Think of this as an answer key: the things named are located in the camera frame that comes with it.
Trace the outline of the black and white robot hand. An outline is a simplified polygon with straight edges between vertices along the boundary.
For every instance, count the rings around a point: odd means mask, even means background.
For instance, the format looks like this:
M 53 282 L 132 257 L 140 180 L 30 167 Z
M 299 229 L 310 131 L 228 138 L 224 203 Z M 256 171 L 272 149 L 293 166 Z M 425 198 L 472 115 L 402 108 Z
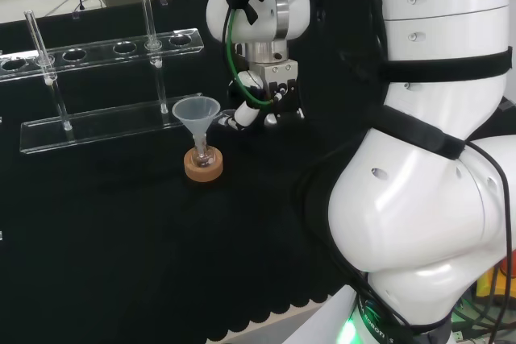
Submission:
M 298 63 L 285 60 L 276 64 L 250 63 L 250 69 L 238 73 L 238 80 L 230 83 L 233 92 L 246 91 L 256 100 L 270 101 L 258 106 L 248 97 L 234 110 L 224 110 L 216 123 L 236 131 L 245 131 L 262 121 L 267 128 L 287 126 L 305 118 L 300 86 Z

